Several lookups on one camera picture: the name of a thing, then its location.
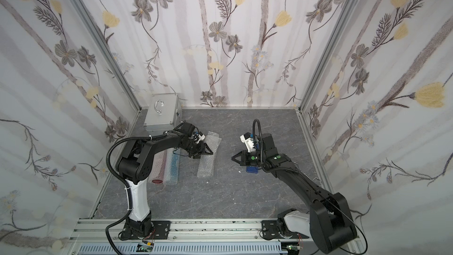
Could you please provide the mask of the blue tape dispenser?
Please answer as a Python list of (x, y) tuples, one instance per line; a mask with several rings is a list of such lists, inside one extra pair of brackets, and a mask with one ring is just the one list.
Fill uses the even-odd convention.
[(247, 166), (246, 172), (250, 174), (257, 174), (259, 172), (259, 168), (256, 166)]

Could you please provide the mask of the silver metal first-aid case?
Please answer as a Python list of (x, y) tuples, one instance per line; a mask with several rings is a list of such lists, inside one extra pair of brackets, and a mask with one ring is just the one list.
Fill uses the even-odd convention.
[(153, 94), (144, 121), (144, 128), (151, 135), (172, 130), (182, 121), (182, 108), (176, 93)]

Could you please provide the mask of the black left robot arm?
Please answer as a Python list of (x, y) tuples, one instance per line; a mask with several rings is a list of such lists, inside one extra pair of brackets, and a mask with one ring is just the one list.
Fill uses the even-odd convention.
[(128, 208), (120, 222), (131, 225), (151, 222), (151, 209), (146, 201), (147, 179), (152, 172), (155, 155), (168, 149), (181, 149), (192, 159), (214, 154), (205, 142), (205, 135), (187, 122), (161, 135), (124, 138), (107, 151), (107, 168), (126, 190)]

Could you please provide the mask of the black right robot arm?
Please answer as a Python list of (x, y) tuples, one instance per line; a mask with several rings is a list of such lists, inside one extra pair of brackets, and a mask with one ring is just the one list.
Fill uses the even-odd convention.
[(340, 193), (332, 194), (302, 173), (284, 153), (264, 156), (241, 151), (231, 160), (240, 166), (259, 166), (264, 172), (287, 184), (309, 208), (309, 231), (315, 245), (328, 254), (357, 238), (347, 200)]

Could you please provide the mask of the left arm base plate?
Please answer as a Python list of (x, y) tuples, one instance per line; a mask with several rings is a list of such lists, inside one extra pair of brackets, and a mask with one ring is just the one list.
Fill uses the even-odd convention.
[(123, 230), (119, 233), (121, 240), (155, 239), (166, 240), (170, 231), (170, 221), (127, 220)]

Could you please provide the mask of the aluminium frame rail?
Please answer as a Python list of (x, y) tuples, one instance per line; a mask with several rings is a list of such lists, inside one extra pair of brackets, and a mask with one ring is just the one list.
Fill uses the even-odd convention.
[[(170, 221), (171, 227), (166, 240), (147, 239), (149, 242), (186, 243), (186, 242), (266, 242), (259, 235), (262, 218), (236, 219), (158, 219), (154, 221)], [(108, 243), (105, 228), (114, 220), (79, 220), (69, 237), (70, 243)], [(109, 229), (115, 243), (121, 241), (119, 233), (124, 224)], [(308, 219), (303, 222), (302, 234), (309, 236)], [(292, 239), (277, 239), (277, 242), (298, 242)], [(312, 242), (312, 238), (302, 239)]]

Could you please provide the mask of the bubble wrap sheet stack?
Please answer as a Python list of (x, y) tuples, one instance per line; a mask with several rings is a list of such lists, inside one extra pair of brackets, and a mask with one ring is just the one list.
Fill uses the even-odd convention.
[(205, 143), (213, 152), (212, 155), (203, 155), (199, 162), (199, 168), (197, 172), (198, 178), (211, 178), (214, 175), (214, 166), (215, 159), (217, 156), (217, 151), (220, 146), (222, 139), (218, 133), (208, 132), (207, 137), (205, 138)]

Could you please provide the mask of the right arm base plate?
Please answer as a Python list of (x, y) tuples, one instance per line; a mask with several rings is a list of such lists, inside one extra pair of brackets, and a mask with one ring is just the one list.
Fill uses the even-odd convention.
[(288, 230), (284, 230), (278, 220), (263, 220), (261, 221), (261, 230), (259, 235), (264, 240), (277, 239), (309, 239), (309, 236)]

